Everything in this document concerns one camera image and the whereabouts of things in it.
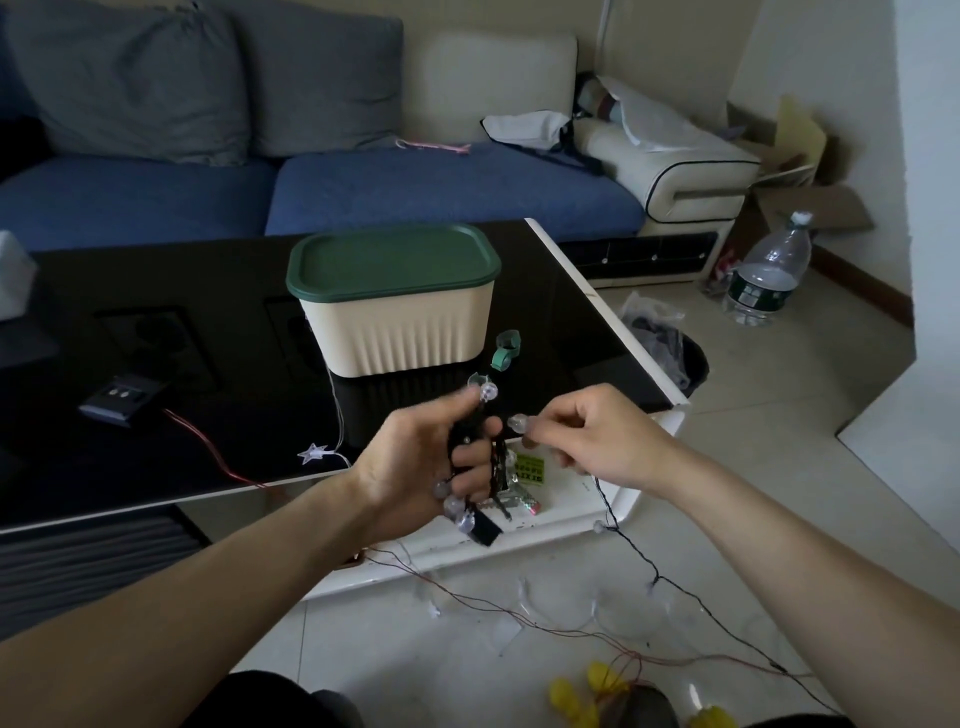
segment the person's left hand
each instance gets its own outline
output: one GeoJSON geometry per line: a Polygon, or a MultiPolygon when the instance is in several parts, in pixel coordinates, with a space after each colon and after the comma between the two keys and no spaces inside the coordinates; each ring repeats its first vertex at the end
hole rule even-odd
{"type": "MultiPolygon", "coordinates": [[[[467,387],[438,400],[398,409],[373,436],[351,474],[372,509],[365,545],[390,541],[413,533],[444,512],[433,486],[456,468],[470,468],[451,481],[453,493],[482,502],[490,496],[489,439],[460,445],[447,457],[446,443],[454,423],[480,404],[480,388],[467,387]]],[[[500,433],[496,417],[484,422],[487,437],[500,433]]]]}

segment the white tissue box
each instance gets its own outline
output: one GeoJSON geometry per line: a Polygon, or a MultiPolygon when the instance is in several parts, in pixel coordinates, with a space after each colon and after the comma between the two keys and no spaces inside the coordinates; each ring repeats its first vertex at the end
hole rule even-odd
{"type": "Polygon", "coordinates": [[[0,231],[0,321],[27,311],[36,278],[36,262],[10,231],[0,231]]]}

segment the plastic bag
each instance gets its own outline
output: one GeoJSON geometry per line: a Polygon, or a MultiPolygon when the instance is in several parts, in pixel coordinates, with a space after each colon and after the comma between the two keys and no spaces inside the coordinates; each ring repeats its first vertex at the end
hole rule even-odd
{"type": "Polygon", "coordinates": [[[681,390],[690,384],[684,366],[684,335],[677,328],[684,315],[676,306],[645,299],[636,291],[621,306],[619,314],[620,321],[681,390]]]}

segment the bottle label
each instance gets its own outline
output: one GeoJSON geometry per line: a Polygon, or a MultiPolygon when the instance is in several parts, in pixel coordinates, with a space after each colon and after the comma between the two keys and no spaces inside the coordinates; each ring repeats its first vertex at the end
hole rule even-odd
{"type": "Polygon", "coordinates": [[[756,283],[750,283],[736,271],[733,272],[733,280],[728,291],[728,295],[741,305],[756,311],[767,312],[779,311],[783,308],[791,293],[793,291],[773,291],[756,283]]]}

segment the green lid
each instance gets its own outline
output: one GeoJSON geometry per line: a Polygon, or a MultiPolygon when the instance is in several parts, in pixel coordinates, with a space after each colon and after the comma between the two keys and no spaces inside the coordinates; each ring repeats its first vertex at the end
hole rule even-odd
{"type": "Polygon", "coordinates": [[[342,303],[474,288],[500,257],[470,225],[418,225],[303,238],[290,253],[287,289],[302,301],[342,303]]]}

